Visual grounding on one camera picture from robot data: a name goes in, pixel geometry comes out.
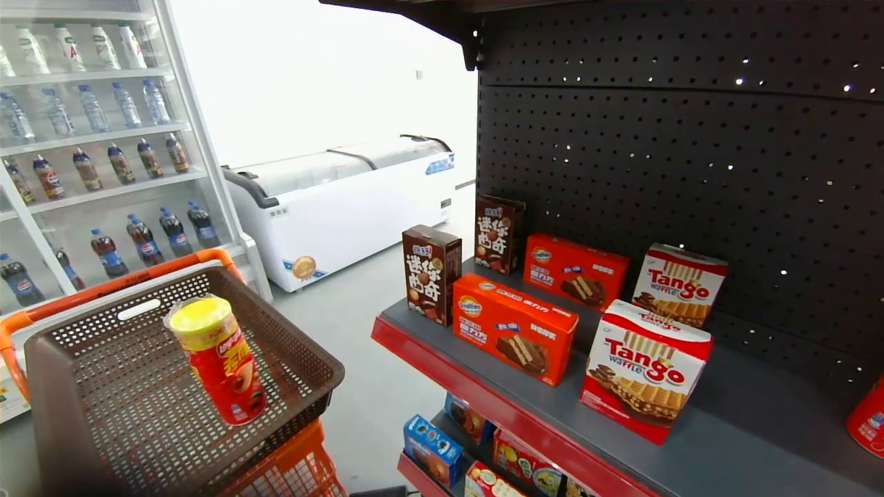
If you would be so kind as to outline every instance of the basket handle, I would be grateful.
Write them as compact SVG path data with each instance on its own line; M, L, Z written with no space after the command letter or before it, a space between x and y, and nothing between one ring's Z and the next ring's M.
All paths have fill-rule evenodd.
M25 372L19 366L18 358L15 356L15 346L12 344L12 334L18 330L30 326L41 319L52 316L68 309L73 309L78 305L86 302L92 302L95 299L112 294L123 288L128 288L139 283L148 281L149 279L159 278L165 274L182 270L188 266L205 263L217 259L221 261L224 267L242 279L240 270L236 268L233 259L227 252L221 248L206 248L189 256L179 257L177 259L149 267L145 270L129 274L122 278L112 279L106 283L102 283L96 287L87 288L86 290L77 292L73 295L60 298L58 300L47 302L39 307L30 310L20 310L13 313L8 318L0 321L0 354L3 355L6 369L9 370L12 380L19 388L25 400L31 402L31 390L27 384Z

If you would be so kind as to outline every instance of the brown box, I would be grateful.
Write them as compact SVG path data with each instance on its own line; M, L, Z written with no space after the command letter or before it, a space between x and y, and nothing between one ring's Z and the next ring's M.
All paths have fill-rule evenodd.
M429 226L402 232L408 307L440 325L451 324L452 285L461 277L461 239Z
M503 274L519 269L525 251L525 202L490 195L476 198L476 264Z

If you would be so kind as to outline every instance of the pringles can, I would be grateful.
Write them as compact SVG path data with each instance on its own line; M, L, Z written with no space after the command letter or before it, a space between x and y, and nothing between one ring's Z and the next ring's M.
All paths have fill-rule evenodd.
M212 294L178 302L163 320L228 424L245 424L267 406L257 361L230 303Z
M848 416L847 431L865 450L884 458L884 375Z

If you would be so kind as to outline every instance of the orange box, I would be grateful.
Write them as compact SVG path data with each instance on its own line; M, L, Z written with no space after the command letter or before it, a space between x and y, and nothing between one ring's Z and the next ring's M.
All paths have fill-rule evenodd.
M478 274L454 282L454 334L556 386L568 367L577 315Z
M628 268L628 257L546 233L528 237L525 281L593 309L620 297Z

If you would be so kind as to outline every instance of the shopping basket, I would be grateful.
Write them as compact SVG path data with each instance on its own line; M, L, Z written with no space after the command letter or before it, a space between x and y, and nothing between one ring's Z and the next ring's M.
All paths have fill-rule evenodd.
M241 426L221 420L162 322L175 302L208 293L230 301L267 394ZM25 378L11 334L31 324ZM18 312L0 323L0 351L31 402L47 494L217 495L317 419L344 377L221 249Z

